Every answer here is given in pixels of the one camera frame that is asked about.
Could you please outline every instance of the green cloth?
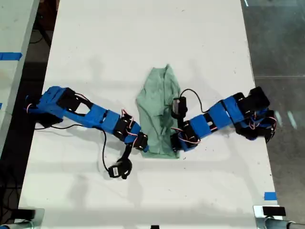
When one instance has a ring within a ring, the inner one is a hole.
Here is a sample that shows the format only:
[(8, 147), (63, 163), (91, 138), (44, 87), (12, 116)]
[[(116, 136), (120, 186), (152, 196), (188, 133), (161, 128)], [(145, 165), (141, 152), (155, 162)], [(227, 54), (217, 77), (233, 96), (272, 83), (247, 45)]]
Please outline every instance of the green cloth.
[(179, 158), (171, 146), (170, 136), (175, 133), (177, 120), (172, 118), (173, 99), (179, 97), (180, 87), (170, 65), (153, 68), (136, 102), (140, 114), (141, 131), (148, 135), (146, 157)]

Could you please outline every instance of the crumpled fabric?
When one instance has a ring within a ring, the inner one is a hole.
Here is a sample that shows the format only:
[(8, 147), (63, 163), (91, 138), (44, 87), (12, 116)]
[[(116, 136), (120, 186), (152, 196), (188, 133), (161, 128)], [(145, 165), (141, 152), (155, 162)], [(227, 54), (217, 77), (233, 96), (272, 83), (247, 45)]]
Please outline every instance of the crumpled fabric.
[(180, 86), (170, 65), (153, 68), (144, 87), (136, 98), (141, 131), (148, 135), (148, 152), (144, 157), (179, 158), (171, 146), (170, 136), (175, 133), (177, 120), (172, 118), (173, 99), (179, 97)]

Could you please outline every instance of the white tabletop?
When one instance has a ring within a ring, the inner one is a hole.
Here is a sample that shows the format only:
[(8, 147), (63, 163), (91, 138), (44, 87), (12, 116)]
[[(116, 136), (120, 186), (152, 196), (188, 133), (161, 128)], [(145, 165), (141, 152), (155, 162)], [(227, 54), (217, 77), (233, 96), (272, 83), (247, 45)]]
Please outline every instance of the white tabletop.
[(39, 0), (0, 0), (0, 52), (21, 52), (19, 61), (0, 61), (0, 156), (10, 126), (23, 63)]
[[(170, 64), (203, 108), (254, 88), (239, 0), (62, 0), (44, 90), (70, 87), (139, 120), (135, 98), (153, 67)], [(187, 118), (200, 112), (187, 95)], [(61, 125), (68, 126), (65, 120)], [(108, 135), (110, 166), (124, 144)], [(133, 150), (127, 180), (102, 167), (100, 131), (35, 131), (20, 207), (44, 208), (42, 228), (256, 228), (253, 205), (274, 191), (264, 139), (210, 135), (178, 160)]]

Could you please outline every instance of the blue tape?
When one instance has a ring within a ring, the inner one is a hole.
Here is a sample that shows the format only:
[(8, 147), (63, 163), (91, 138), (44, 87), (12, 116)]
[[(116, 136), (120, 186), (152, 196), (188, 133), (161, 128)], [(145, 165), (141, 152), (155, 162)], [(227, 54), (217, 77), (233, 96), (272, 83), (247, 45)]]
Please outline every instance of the blue tape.
[(0, 61), (19, 61), (21, 57), (20, 52), (0, 52)]
[(277, 200), (275, 192), (265, 192), (264, 200)]

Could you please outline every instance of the electrical wire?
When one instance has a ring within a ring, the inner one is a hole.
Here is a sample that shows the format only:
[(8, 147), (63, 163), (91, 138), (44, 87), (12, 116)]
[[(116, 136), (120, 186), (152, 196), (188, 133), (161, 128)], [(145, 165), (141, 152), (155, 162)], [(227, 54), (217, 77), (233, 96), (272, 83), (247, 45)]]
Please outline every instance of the electrical wire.
[(29, 107), (30, 107), (31, 105), (33, 105), (33, 104), (29, 104), (29, 105), (27, 106), (27, 114), (29, 113)]
[(101, 129), (102, 130), (102, 132), (104, 133), (104, 145), (103, 145), (103, 149), (102, 149), (102, 161), (103, 161), (103, 165), (104, 165), (104, 168), (106, 169), (106, 171), (107, 172), (109, 172), (109, 170), (108, 170), (108, 168), (107, 168), (107, 166), (106, 166), (106, 164), (105, 164), (105, 158), (104, 158), (104, 153), (105, 153), (105, 146), (106, 146), (106, 141), (107, 141), (107, 137), (106, 137), (106, 132), (103, 130), (103, 129)]
[[(83, 125), (81, 125), (81, 124), (73, 124), (73, 125), (70, 125), (70, 126), (67, 126), (67, 127), (57, 127), (57, 126), (50, 126), (51, 128), (55, 128), (55, 129), (59, 129), (59, 130), (64, 130), (64, 129), (68, 129), (68, 128), (71, 128), (71, 127), (73, 127), (73, 126), (83, 126)], [(47, 128), (50, 128), (50, 127), (44, 127), (44, 128), (35, 128), (35, 130), (44, 130), (44, 129), (47, 129)], [(103, 132), (103, 134), (104, 134), (104, 138), (105, 138), (105, 140), (104, 140), (104, 145), (103, 145), (103, 149), (102, 149), (102, 162), (103, 162), (103, 165), (104, 165), (104, 168), (106, 169), (106, 171), (108, 172), (108, 168), (107, 168), (107, 166), (106, 166), (106, 164), (105, 164), (105, 156), (104, 156), (104, 154), (105, 154), (105, 147), (106, 147), (106, 141), (107, 141), (107, 136), (106, 136), (106, 132), (103, 130), (103, 129), (99, 129), (99, 130), (101, 130), (102, 132)]]
[(198, 95), (197, 92), (194, 91), (193, 89), (190, 89), (190, 88), (184, 89), (184, 90), (181, 92), (181, 94), (180, 94), (180, 98), (181, 98), (182, 94), (183, 94), (184, 92), (186, 92), (186, 91), (191, 91), (191, 92), (193, 92), (193, 93), (197, 96), (197, 98), (198, 98), (198, 100), (199, 100), (199, 103), (200, 103), (200, 109), (201, 109), (201, 112), (202, 112), (202, 113), (207, 113), (207, 112), (209, 111), (209, 110), (203, 111), (203, 109), (202, 109), (202, 103), (201, 103), (201, 100), (200, 100), (200, 98), (199, 98), (199, 95)]
[(76, 95), (80, 95), (81, 97), (83, 97), (85, 100), (87, 100), (87, 101), (89, 101), (90, 102), (90, 100), (89, 99), (87, 99), (87, 97), (86, 96), (84, 96), (83, 94), (81, 94), (81, 93), (75, 93)]
[(43, 127), (43, 128), (35, 128), (34, 130), (44, 130), (44, 129), (48, 129), (48, 128), (54, 128), (54, 129), (59, 129), (59, 130), (64, 130), (64, 129), (68, 129), (68, 128), (71, 128), (73, 126), (83, 126), (81, 124), (73, 124), (73, 125), (70, 125), (70, 126), (67, 126), (67, 127), (57, 127), (57, 126), (48, 126), (48, 127)]
[(40, 38), (38, 41), (36, 41), (36, 42), (29, 42), (29, 44), (37, 44), (37, 43), (41, 42), (42, 39), (43, 39), (43, 37), (41, 37), (41, 38)]

